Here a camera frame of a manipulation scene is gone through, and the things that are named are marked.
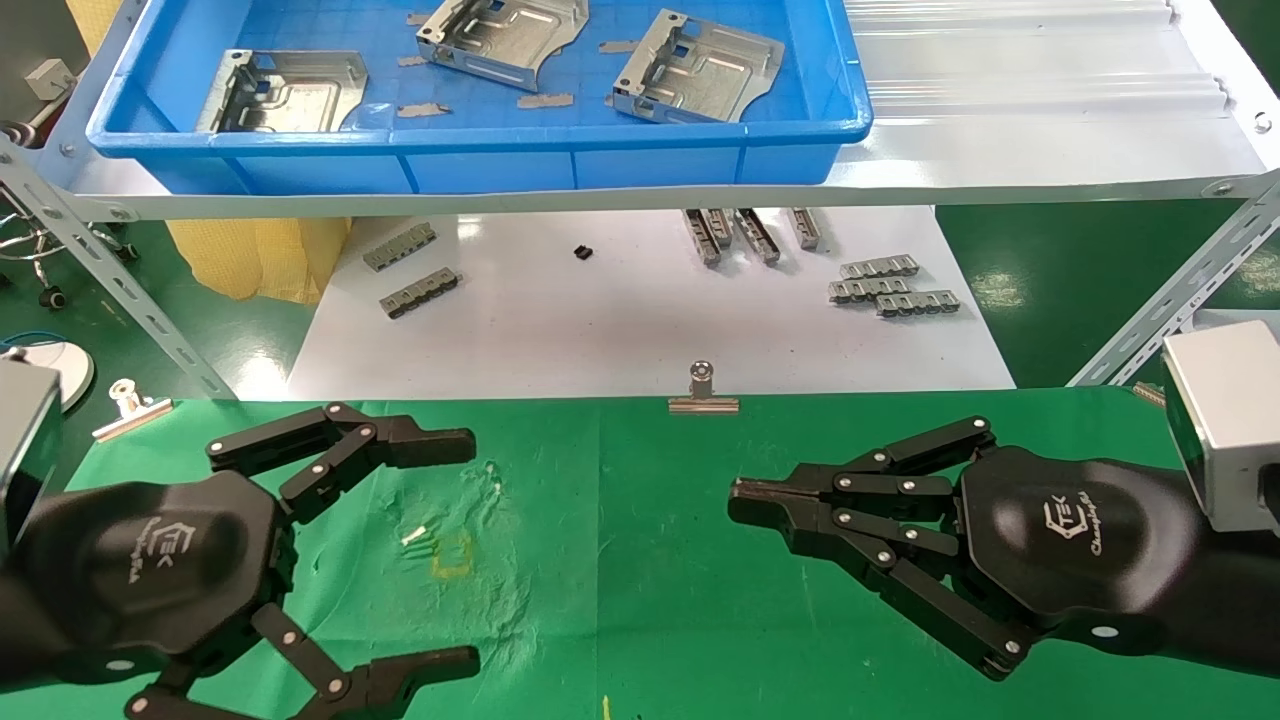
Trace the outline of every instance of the green floor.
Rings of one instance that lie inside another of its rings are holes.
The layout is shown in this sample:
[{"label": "green floor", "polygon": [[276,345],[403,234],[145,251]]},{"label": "green floor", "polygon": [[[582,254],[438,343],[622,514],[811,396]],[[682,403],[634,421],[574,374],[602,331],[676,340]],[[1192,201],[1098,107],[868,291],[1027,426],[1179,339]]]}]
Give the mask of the green floor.
[{"label": "green floor", "polygon": [[[1219,0],[1228,23],[1263,72],[1280,78],[1274,0]],[[1065,383],[1185,258],[1234,210],[1230,201],[940,208],[938,222],[1020,387]],[[229,380],[283,387],[312,310],[273,300],[236,302],[195,282],[161,223],[131,225],[143,259],[134,273]],[[70,419],[69,437],[115,416],[105,387],[132,377],[150,393],[186,397],[198,388],[69,256],[49,263],[70,297],[61,313],[36,305],[26,266],[0,265],[14,287],[0,292],[0,337],[45,329],[83,345],[99,380]],[[1280,246],[1258,250],[1213,297],[1215,307],[1280,307]]]}]

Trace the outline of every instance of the silver clip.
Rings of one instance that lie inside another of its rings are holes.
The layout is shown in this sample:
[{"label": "silver clip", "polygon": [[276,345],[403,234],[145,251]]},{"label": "silver clip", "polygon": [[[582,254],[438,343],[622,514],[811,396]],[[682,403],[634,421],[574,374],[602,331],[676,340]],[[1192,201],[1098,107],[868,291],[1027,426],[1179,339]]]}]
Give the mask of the silver clip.
[{"label": "silver clip", "polygon": [[736,397],[716,397],[712,377],[716,369],[707,360],[699,360],[689,368],[689,397],[667,398],[667,410],[672,415],[737,415]]},{"label": "silver clip", "polygon": [[93,439],[106,442],[123,436],[133,428],[145,425],[173,410],[173,400],[164,397],[152,400],[138,395],[137,384],[129,378],[122,378],[106,391],[108,397],[120,409],[120,419],[93,430]]}]

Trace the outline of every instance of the black robotic gripper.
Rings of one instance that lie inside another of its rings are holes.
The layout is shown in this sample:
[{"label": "black robotic gripper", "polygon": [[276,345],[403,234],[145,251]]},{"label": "black robotic gripper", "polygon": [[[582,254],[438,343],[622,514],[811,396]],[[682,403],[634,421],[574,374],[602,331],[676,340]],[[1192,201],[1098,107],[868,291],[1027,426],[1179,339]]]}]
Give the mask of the black robotic gripper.
[{"label": "black robotic gripper", "polygon": [[[297,561],[294,524],[315,520],[380,465],[472,460],[471,430],[426,432],[407,415],[332,404],[206,451],[214,474],[197,483],[123,483],[32,507],[0,568],[0,692],[160,673],[125,716],[251,720],[187,693],[260,638],[315,688],[297,720],[403,717],[422,685],[479,673],[475,647],[342,670],[282,610]],[[315,455],[278,498],[250,479]]]}]

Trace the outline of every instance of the metal part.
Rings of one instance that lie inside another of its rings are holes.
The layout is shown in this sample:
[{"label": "metal part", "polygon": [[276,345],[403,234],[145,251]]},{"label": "metal part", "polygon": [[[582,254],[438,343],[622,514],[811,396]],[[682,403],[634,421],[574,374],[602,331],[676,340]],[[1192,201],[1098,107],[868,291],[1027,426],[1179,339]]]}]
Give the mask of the metal part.
[{"label": "metal part", "polygon": [[827,300],[837,305],[864,302],[878,295],[909,293],[911,287],[902,278],[870,278],[865,281],[836,281],[827,286]]},{"label": "metal part", "polygon": [[1280,343],[1249,320],[1164,346],[1169,428],[1210,525],[1280,534],[1280,507],[1260,502],[1268,466],[1280,464]]},{"label": "metal part", "polygon": [[1280,227],[1280,183],[1248,201],[1156,291],[1068,386],[1124,384]]},{"label": "metal part", "polygon": [[689,397],[667,398],[667,410],[672,415],[737,415],[736,397],[716,397],[712,377],[716,369],[707,360],[699,360],[689,368]]},{"label": "metal part", "polygon": [[608,40],[600,44],[600,54],[616,55],[621,53],[632,53],[639,45],[639,40]]},{"label": "metal part", "polygon": [[223,54],[196,132],[332,132],[365,99],[360,53],[244,50]]},{"label": "metal part", "polygon": [[703,210],[703,218],[707,220],[707,227],[712,231],[712,237],[719,245],[721,250],[724,250],[733,242],[733,225],[728,222],[728,214],[722,208]]},{"label": "metal part", "polygon": [[755,214],[755,210],[739,208],[735,210],[735,218],[739,227],[742,228],[742,234],[746,236],[748,245],[751,246],[751,250],[755,250],[760,260],[764,260],[764,264],[769,266],[777,264],[778,259],[782,258],[782,252],[778,250],[778,243],[773,241],[773,236],[769,234],[769,229],[764,227],[764,222]]},{"label": "metal part", "polygon": [[876,314],[881,318],[933,315],[936,313],[955,313],[959,309],[960,300],[950,290],[881,295],[876,299]]},{"label": "metal part", "polygon": [[910,255],[893,255],[891,258],[874,258],[872,260],[859,260],[840,266],[840,277],[851,281],[863,278],[888,278],[911,277],[920,272],[920,264]]},{"label": "metal part", "polygon": [[1153,384],[1134,383],[1133,393],[1157,407],[1165,407],[1165,393]]},{"label": "metal part", "polygon": [[808,208],[792,208],[788,215],[791,215],[791,225],[796,229],[796,240],[800,241],[800,250],[818,250],[822,232],[818,231],[818,223],[814,222],[813,213]]},{"label": "metal part", "polygon": [[381,272],[404,258],[417,252],[435,240],[435,231],[431,223],[422,223],[399,233],[378,247],[365,252],[365,264]]},{"label": "metal part", "polygon": [[694,209],[687,209],[684,214],[685,227],[689,228],[689,234],[694,238],[694,247],[698,250],[698,256],[703,259],[704,265],[714,268],[719,264],[721,254],[707,218],[701,211]]},{"label": "metal part", "polygon": [[573,94],[559,92],[556,95],[521,95],[516,99],[516,106],[521,110],[534,108],[568,108],[573,104]]},{"label": "metal part", "polygon": [[504,85],[538,91],[538,70],[573,42],[586,0],[444,0],[417,31],[424,58]]},{"label": "metal part", "polygon": [[736,123],[773,87],[785,50],[776,40],[663,9],[613,81],[611,104],[655,123]]},{"label": "metal part", "polygon": [[406,286],[399,292],[393,292],[379,301],[388,318],[396,319],[410,310],[444,295],[458,287],[462,275],[448,268],[442,268],[430,275]]},{"label": "metal part", "polygon": [[396,115],[399,118],[431,118],[435,115],[448,115],[452,111],[453,108],[440,105],[439,102],[420,102],[417,105],[401,105],[396,110]]},{"label": "metal part", "polygon": [[142,397],[138,395],[137,384],[128,378],[115,380],[106,395],[115,401],[120,419],[93,430],[93,439],[97,442],[120,437],[173,410],[173,400]]}]

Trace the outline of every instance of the metal connector strip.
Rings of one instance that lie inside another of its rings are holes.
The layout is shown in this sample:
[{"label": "metal connector strip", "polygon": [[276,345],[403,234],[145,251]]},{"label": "metal connector strip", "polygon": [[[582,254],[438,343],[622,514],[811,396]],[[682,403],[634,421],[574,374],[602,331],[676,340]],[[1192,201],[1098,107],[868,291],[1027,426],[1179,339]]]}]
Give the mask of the metal connector strip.
[{"label": "metal connector strip", "polygon": [[703,259],[704,265],[714,268],[719,264],[719,246],[716,245],[716,238],[707,223],[707,218],[700,210],[690,209],[684,213],[685,227],[689,228],[689,234],[694,238],[694,247],[698,250],[698,256]]},{"label": "metal connector strip", "polygon": [[822,233],[818,232],[818,223],[813,219],[813,213],[808,208],[792,208],[791,225],[796,229],[796,240],[800,241],[800,250],[818,250],[818,241]]},{"label": "metal connector strip", "polygon": [[764,222],[755,214],[755,210],[739,208],[735,215],[751,250],[755,250],[755,254],[760,256],[760,260],[764,260],[765,265],[772,266],[777,264],[778,259],[782,258],[782,252],[778,250],[778,243],[773,241],[773,236],[769,234],[768,228],[764,227]]},{"label": "metal connector strip", "polygon": [[381,305],[387,316],[394,320],[419,305],[424,305],[430,300],[458,287],[461,281],[461,274],[457,274],[448,268],[442,268],[416,283],[406,286],[399,292],[388,295],[379,301],[379,305]]},{"label": "metal connector strip", "polygon": [[881,318],[933,315],[936,313],[955,313],[959,309],[960,301],[950,290],[882,295],[876,299],[876,314]]},{"label": "metal connector strip", "polygon": [[851,281],[864,278],[911,277],[920,272],[919,263],[910,255],[893,255],[891,258],[876,258],[873,260],[859,260],[840,266],[840,277]]},{"label": "metal connector strip", "polygon": [[431,223],[415,225],[365,252],[365,264],[374,272],[384,270],[426,247],[433,240],[435,240],[435,231],[431,229]]},{"label": "metal connector strip", "polygon": [[868,278],[861,281],[836,281],[827,286],[827,300],[836,305],[864,302],[881,295],[911,292],[902,278]]},{"label": "metal connector strip", "polygon": [[724,250],[733,242],[733,227],[730,225],[728,215],[721,208],[709,208],[703,210],[703,218],[707,219],[707,227],[712,231],[712,237]]}]

